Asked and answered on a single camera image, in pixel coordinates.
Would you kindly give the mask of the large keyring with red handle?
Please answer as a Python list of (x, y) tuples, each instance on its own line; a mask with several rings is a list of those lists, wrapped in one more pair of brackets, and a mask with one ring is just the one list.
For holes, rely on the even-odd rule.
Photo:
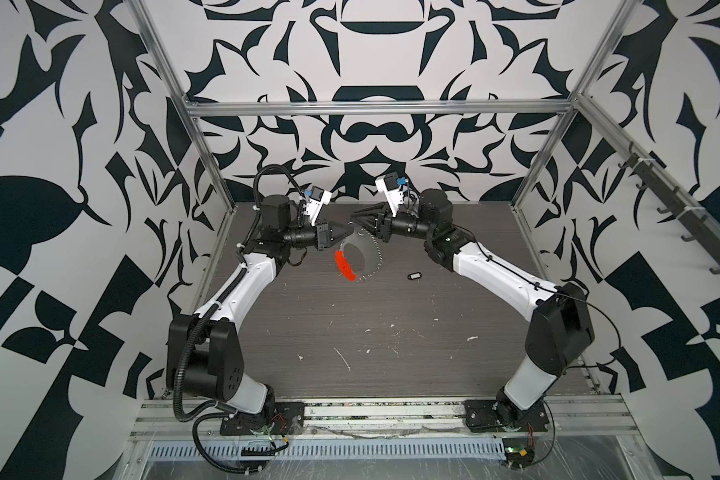
[(351, 282), (369, 280), (382, 267), (381, 248), (377, 239), (365, 228), (353, 222), (352, 229), (335, 252), (335, 261), (339, 272)]

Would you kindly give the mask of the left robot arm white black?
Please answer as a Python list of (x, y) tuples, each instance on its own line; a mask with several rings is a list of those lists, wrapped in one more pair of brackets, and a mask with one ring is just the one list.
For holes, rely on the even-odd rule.
[(239, 329), (250, 309), (290, 262), (294, 250), (322, 251), (352, 234), (351, 227), (320, 219), (332, 194), (310, 188), (299, 202), (270, 195), (237, 246), (238, 266), (214, 296), (169, 326), (165, 378), (175, 418), (189, 422), (211, 408), (265, 416), (273, 394), (245, 372)]

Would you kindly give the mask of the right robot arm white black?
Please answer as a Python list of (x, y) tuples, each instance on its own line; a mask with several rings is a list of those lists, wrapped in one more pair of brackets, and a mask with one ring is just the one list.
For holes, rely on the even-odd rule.
[(423, 240), (435, 263), (489, 290), (528, 321), (525, 357), (496, 396), (498, 425), (513, 428), (541, 407), (548, 390), (594, 342), (583, 290), (541, 279), (490, 251), (454, 222), (444, 192), (424, 190), (414, 213), (404, 212), (398, 200), (387, 200), (357, 210), (351, 219), (384, 242), (394, 235)]

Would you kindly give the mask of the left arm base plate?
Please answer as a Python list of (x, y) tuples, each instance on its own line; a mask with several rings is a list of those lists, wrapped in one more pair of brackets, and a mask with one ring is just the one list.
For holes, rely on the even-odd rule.
[(267, 434), (287, 436), (298, 433), (304, 424), (306, 404), (300, 401), (275, 401), (266, 404), (259, 414), (238, 414), (224, 419), (222, 436)]

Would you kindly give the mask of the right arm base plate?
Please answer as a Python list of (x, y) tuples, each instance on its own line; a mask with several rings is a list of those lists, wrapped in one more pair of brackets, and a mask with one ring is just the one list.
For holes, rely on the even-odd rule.
[(546, 432), (549, 416), (541, 400), (528, 410), (518, 409), (509, 400), (466, 400), (464, 422), (473, 433)]

